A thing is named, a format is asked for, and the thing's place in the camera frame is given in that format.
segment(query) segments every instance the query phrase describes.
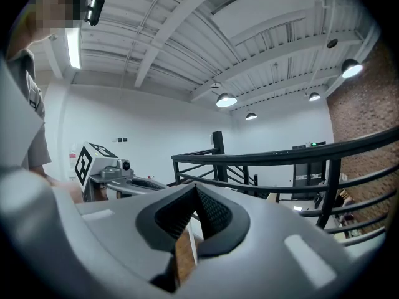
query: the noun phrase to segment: person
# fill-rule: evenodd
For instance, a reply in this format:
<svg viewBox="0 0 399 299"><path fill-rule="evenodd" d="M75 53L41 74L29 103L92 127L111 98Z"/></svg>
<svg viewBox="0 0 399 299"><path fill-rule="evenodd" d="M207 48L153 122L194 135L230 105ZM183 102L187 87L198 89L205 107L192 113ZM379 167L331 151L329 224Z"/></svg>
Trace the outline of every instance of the person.
<svg viewBox="0 0 399 299"><path fill-rule="evenodd" d="M30 0L14 25L8 43L6 60L22 94L32 107L32 114L43 120L45 110L41 91L34 82L34 58L27 49L33 42L44 40L62 28L75 27L84 18L86 0ZM80 187L62 183L48 176L43 165L50 163L44 125L41 127L22 162L22 167L45 178L51 186L69 192L75 203L83 202Z"/></svg>

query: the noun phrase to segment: black railing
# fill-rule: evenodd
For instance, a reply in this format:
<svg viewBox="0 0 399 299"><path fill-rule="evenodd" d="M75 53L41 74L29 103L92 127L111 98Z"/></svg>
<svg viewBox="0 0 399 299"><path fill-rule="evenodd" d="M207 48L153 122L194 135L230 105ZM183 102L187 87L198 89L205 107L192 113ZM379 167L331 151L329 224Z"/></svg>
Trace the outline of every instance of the black railing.
<svg viewBox="0 0 399 299"><path fill-rule="evenodd" d="M276 202L279 202L279 195L283 193L295 195L302 194L304 192L325 192L324 202L321 209L299 212L299 214L303 217L318 217L317 225L324 229L330 215L332 214L347 213L370 207L396 194L396 190L394 190L392 192L387 192L382 196L378 196L367 201L358 202L350 206L334 208L334 202L338 189L365 184L389 175L399 169L399 164L397 164L387 169L383 169L358 178L349 179L348 181L340 182L339 179L341 159L343 157L374 150L376 148L380 148L398 140L399 127L397 126L383 132L364 136L343 143L334 143L311 148L289 149L284 151L274 151L259 154L225 155L222 134L221 132L214 132L214 148L195 153L175 155L171 158L173 160L173 166L175 169L176 184L198 181L206 184L212 184L215 186L229 187L239 192L262 198L267 197L269 193L276 193ZM254 176L254 179L251 178L249 176L248 170L248 166L294 165L327 160L330 161L327 182L324 185L317 186L258 186L257 175ZM179 171L178 163L192 163L198 165ZM188 171L192 171L205 165L212 165L213 171L209 171L201 176L186 174ZM230 166L234 166L234 168L237 169L239 172L237 172ZM234 174L236 178L228 175L228 171L231 174ZM211 173L213 173L213 179L204 178L207 174ZM338 232L348 232L382 221L386 218L386 216L387 214L383 214L366 222L360 222L358 224L339 227L336 229L326 229L325 231L330 234L336 234Z"/></svg>

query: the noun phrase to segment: white wall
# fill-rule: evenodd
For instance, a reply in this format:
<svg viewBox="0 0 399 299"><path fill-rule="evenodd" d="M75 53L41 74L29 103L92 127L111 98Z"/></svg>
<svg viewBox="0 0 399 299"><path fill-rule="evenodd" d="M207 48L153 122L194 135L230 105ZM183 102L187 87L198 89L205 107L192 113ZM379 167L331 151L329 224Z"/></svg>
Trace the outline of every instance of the white wall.
<svg viewBox="0 0 399 299"><path fill-rule="evenodd" d="M53 163L46 171L59 179L68 176L71 147L79 148L85 141L129 159L136 175L154 175L165 184L175 181L171 155L212 148L213 131L223 132L226 152L233 153L229 115L159 95L125 90L121 96L111 87L69 85L65 89L61 83L51 83L45 105L47 112L61 111L58 116L46 114L46 136L53 142L49 143ZM112 142L118 137L127 137L128 142ZM209 169L205 166L193 173Z"/></svg>
<svg viewBox="0 0 399 299"><path fill-rule="evenodd" d="M247 108L233 111L234 154L290 150L314 141L334 142L323 98L310 102L304 92L299 92L251 105L250 109L257 118L249 121L245 120ZM262 186L292 186L292 172L292 165L249 168L250 176L259 175Z"/></svg>

